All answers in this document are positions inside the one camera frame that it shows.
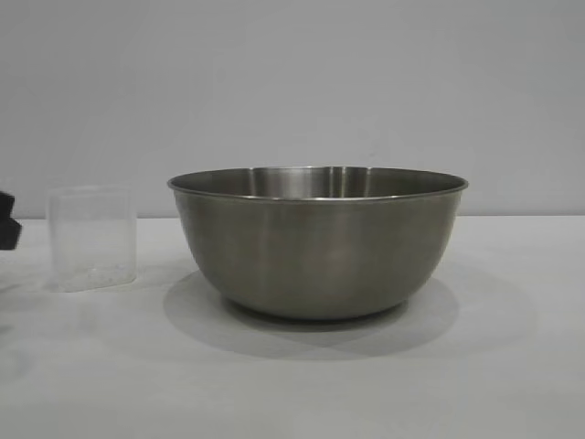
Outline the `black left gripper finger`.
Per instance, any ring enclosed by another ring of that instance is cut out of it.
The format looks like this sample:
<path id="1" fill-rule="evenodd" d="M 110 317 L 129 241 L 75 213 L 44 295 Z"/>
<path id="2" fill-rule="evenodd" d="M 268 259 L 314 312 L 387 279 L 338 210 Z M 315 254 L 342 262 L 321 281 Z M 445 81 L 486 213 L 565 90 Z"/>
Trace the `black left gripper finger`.
<path id="1" fill-rule="evenodd" d="M 0 250 L 13 251 L 19 241 L 22 226 L 13 217 L 15 197 L 0 192 Z"/>

